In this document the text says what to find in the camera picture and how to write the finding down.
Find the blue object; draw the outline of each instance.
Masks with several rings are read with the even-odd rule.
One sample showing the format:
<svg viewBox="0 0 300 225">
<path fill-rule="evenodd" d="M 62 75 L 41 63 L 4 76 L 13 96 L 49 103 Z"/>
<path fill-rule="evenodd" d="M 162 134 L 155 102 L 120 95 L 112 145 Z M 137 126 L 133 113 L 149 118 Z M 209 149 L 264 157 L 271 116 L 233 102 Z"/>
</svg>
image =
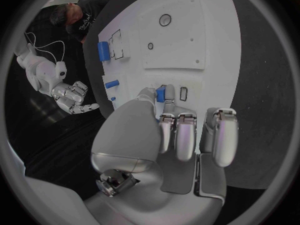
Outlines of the blue object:
<svg viewBox="0 0 300 225">
<path fill-rule="evenodd" d="M 98 42 L 98 52 L 101 62 L 111 60 L 109 43 L 107 41 Z"/>
<path fill-rule="evenodd" d="M 165 101 L 165 93 L 166 93 L 166 87 L 161 86 L 160 88 L 156 89 L 157 91 L 157 102 L 158 103 L 163 103 Z"/>
<path fill-rule="evenodd" d="M 110 82 L 105 83 L 105 87 L 106 87 L 107 89 L 112 88 L 112 87 L 115 87 L 115 86 L 118 86 L 118 85 L 120 85 L 120 83 L 119 83 L 118 80 L 110 81 Z"/>
</svg>

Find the person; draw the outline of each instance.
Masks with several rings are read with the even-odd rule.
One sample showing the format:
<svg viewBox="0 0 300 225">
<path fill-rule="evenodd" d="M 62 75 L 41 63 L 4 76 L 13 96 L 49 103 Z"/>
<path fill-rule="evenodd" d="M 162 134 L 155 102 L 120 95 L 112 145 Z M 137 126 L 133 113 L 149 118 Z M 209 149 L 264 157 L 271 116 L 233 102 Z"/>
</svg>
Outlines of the person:
<svg viewBox="0 0 300 225">
<path fill-rule="evenodd" d="M 77 4 L 61 4 L 53 11 L 50 22 L 65 27 L 68 34 L 82 44 L 97 16 L 110 0 L 80 0 Z"/>
</svg>

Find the white robot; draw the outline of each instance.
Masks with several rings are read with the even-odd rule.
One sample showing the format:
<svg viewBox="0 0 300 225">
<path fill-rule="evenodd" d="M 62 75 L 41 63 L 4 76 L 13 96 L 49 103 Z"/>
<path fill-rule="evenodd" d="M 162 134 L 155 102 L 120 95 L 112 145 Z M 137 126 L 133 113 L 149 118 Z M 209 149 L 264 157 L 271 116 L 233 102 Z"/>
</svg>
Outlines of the white robot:
<svg viewBox="0 0 300 225">
<path fill-rule="evenodd" d="M 67 68 L 65 62 L 58 61 L 56 65 L 42 56 L 37 56 L 35 47 L 27 43 L 22 36 L 14 51 L 17 62 L 25 69 L 26 76 L 32 87 L 42 94 L 53 97 L 58 106 L 69 114 L 81 114 L 99 108 L 97 103 L 82 105 L 88 87 L 81 81 L 73 85 L 63 82 Z"/>
</svg>

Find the black circle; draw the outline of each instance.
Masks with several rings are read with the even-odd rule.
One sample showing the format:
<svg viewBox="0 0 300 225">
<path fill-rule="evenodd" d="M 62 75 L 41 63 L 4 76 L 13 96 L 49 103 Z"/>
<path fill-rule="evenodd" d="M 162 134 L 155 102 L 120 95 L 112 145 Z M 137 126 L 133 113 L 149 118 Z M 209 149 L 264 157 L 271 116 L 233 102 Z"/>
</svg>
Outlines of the black circle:
<svg viewBox="0 0 300 225">
<path fill-rule="evenodd" d="M 150 42 L 150 43 L 148 44 L 148 49 L 150 49 L 150 50 L 153 49 L 153 43 L 152 43 L 152 42 Z"/>
<path fill-rule="evenodd" d="M 169 22 L 167 25 L 162 24 L 161 19 L 162 19 L 163 16 L 167 16 L 167 17 L 170 19 L 170 22 Z M 171 17 L 169 14 L 163 14 L 163 15 L 161 15 L 161 17 L 159 18 L 159 24 L 160 24 L 162 27 L 168 26 L 171 22 L 172 22 L 172 17 Z"/>
</svg>

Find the black cloth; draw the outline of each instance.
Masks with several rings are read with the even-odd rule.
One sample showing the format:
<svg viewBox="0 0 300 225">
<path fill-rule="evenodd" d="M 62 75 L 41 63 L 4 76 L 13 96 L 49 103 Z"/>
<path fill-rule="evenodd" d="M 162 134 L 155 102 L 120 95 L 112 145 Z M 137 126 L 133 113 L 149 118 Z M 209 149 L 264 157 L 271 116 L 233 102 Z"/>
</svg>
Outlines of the black cloth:
<svg viewBox="0 0 300 225">
<path fill-rule="evenodd" d="M 83 17 L 77 22 L 66 26 L 66 31 L 79 42 L 88 34 L 91 26 L 101 10 L 110 0 L 81 0 L 77 5 L 82 9 Z"/>
</svg>

